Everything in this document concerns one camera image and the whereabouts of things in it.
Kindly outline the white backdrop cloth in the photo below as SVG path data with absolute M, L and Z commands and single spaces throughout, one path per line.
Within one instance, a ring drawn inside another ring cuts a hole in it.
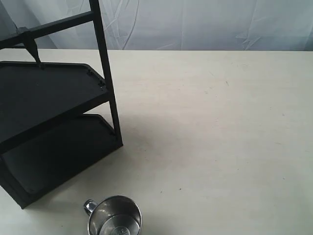
M 99 0 L 108 49 L 313 51 L 312 0 Z M 88 0 L 1 0 L 0 38 L 89 11 Z M 36 40 L 97 49 L 92 23 Z

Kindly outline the shiny stainless steel mug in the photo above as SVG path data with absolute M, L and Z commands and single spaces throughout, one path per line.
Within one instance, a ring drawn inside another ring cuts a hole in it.
M 142 214 L 137 203 L 129 197 L 115 195 L 99 203 L 88 199 L 83 208 L 89 217 L 89 235 L 140 234 Z

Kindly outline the black two-tier rack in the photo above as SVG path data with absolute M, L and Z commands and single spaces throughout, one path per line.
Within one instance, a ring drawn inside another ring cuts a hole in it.
M 0 185 L 22 209 L 123 145 L 100 5 L 89 5 L 0 42 L 1 49 L 23 44 L 34 59 L 0 64 Z M 37 38 L 88 22 L 103 74 L 40 60 Z

